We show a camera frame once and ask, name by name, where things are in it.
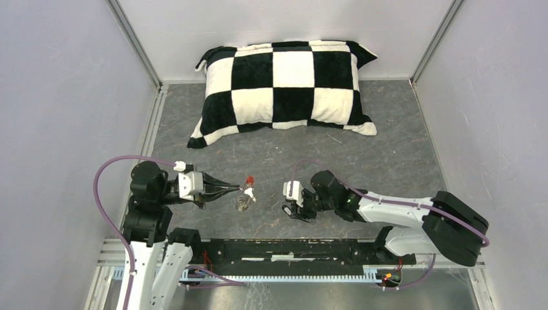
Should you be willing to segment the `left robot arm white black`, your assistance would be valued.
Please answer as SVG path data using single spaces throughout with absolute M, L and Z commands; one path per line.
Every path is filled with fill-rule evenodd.
M 131 196 L 122 236 L 125 266 L 118 309 L 168 309 L 189 263 L 203 255 L 196 229 L 169 231 L 173 213 L 170 205 L 193 203 L 203 209 L 240 186 L 218 180 L 193 165 L 178 161 L 178 173 L 170 179 L 167 171 L 153 161 L 143 161 L 131 171 Z

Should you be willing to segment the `metal key organizer red handle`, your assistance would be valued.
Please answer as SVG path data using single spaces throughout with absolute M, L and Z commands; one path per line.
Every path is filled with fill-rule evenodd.
M 255 179 L 252 176 L 246 178 L 245 184 L 240 188 L 240 194 L 236 199 L 236 210 L 243 212 L 248 210 L 252 202 L 256 202 L 254 195 L 254 183 Z

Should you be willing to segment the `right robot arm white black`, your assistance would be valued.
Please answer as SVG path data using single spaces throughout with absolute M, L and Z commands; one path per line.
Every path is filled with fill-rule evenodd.
M 313 175 L 310 183 L 310 191 L 299 181 L 284 183 L 284 212 L 304 222 L 332 211 L 347 222 L 385 223 L 373 246 L 382 264 L 412 254 L 435 254 L 473 267 L 489 245 L 488 221 L 450 192 L 439 191 L 433 198 L 383 196 L 349 187 L 328 170 Z

